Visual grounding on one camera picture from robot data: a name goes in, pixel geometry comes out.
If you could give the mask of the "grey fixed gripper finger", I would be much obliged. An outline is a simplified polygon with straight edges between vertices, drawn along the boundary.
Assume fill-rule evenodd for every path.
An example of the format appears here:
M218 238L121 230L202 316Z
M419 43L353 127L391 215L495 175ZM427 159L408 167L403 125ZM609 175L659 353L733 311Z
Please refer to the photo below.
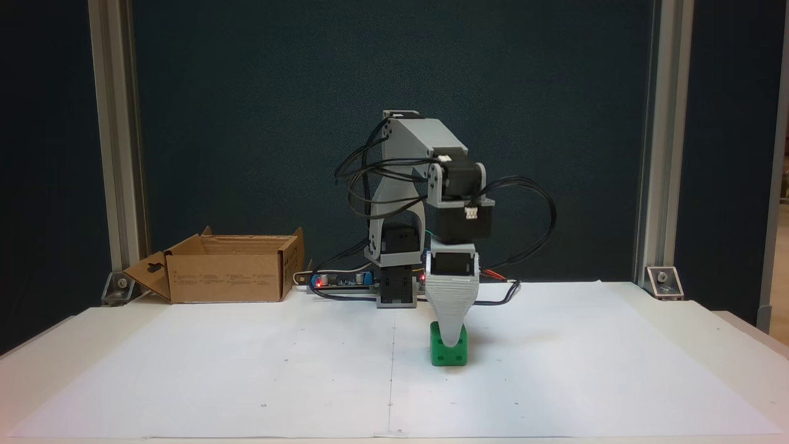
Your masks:
M425 296L436 314L443 345L459 343L465 315L473 306L479 287L426 287Z

